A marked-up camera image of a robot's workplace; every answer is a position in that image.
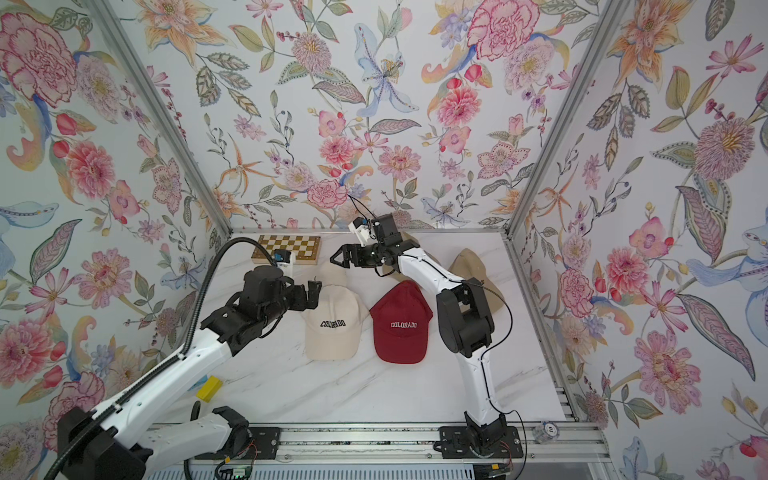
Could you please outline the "cream Colorado cap front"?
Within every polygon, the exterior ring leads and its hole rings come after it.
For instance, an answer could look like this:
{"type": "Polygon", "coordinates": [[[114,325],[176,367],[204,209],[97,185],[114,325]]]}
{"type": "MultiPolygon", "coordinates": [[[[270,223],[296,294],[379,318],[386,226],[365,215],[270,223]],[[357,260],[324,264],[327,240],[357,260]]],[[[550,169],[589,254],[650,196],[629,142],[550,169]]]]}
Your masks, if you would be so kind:
{"type": "Polygon", "coordinates": [[[323,286],[318,306],[302,313],[306,356],[313,361],[351,359],[368,317],[368,309],[355,292],[339,285],[323,286]]]}

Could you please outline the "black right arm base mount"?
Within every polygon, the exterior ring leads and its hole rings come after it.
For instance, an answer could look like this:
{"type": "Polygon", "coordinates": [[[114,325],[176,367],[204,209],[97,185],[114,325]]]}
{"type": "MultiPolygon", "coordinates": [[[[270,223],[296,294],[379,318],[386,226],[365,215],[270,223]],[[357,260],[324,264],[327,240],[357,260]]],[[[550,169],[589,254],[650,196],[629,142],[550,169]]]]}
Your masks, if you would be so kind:
{"type": "Polygon", "coordinates": [[[443,459],[523,459],[523,442],[518,429],[510,426],[504,414],[478,423],[468,412],[463,426],[441,426],[433,450],[443,459]]]}

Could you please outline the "red Colorado cap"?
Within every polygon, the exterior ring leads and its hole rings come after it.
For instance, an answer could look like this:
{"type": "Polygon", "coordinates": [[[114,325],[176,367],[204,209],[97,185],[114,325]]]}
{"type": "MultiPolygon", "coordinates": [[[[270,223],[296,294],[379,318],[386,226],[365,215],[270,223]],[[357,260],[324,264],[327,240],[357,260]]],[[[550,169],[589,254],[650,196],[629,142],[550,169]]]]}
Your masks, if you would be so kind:
{"type": "Polygon", "coordinates": [[[374,347],[381,360],[411,365],[424,359],[433,312],[416,282],[398,283],[371,308],[370,314],[374,347]]]}

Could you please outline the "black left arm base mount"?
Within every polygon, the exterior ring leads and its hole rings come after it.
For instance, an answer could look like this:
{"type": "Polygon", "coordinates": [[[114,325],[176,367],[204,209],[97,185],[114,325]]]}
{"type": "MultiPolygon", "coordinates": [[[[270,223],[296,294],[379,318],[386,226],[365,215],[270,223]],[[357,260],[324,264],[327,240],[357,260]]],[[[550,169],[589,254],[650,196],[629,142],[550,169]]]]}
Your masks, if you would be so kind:
{"type": "Polygon", "coordinates": [[[231,431],[220,448],[196,455],[195,460],[276,459],[282,433],[279,427],[251,426],[244,416],[228,406],[217,407],[211,414],[222,419],[231,431]]]}

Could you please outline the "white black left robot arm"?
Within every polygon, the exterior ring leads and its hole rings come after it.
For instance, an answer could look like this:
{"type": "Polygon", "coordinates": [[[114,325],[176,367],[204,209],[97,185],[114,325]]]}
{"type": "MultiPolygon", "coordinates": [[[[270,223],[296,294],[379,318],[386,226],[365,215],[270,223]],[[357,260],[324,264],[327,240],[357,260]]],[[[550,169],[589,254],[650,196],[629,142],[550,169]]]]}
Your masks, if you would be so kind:
{"type": "Polygon", "coordinates": [[[295,284],[278,267],[248,272],[242,291],[194,330],[190,344],[114,398],[92,410],[75,407],[59,420],[58,456],[47,478],[145,479],[199,455],[246,453],[253,443],[250,423],[230,407],[171,427],[152,426],[198,380],[265,337],[265,328],[286,312],[315,309],[321,289],[319,281],[295,284]]]}

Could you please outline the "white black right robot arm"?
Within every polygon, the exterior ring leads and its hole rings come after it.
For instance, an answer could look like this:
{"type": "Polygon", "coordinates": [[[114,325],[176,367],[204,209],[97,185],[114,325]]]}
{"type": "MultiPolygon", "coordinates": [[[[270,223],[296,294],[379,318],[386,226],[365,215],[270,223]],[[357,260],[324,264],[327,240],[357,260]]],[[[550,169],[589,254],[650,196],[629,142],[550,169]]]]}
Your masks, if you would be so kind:
{"type": "Polygon", "coordinates": [[[349,230],[357,241],[339,247],[330,258],[332,264],[345,269],[386,265],[435,296],[440,337],[457,356],[469,398],[466,442],[484,455],[507,431],[507,414],[494,404],[491,381],[495,323],[487,296],[494,292],[476,278],[462,278],[433,262],[417,241],[402,236],[390,214],[358,217],[349,230]]]}

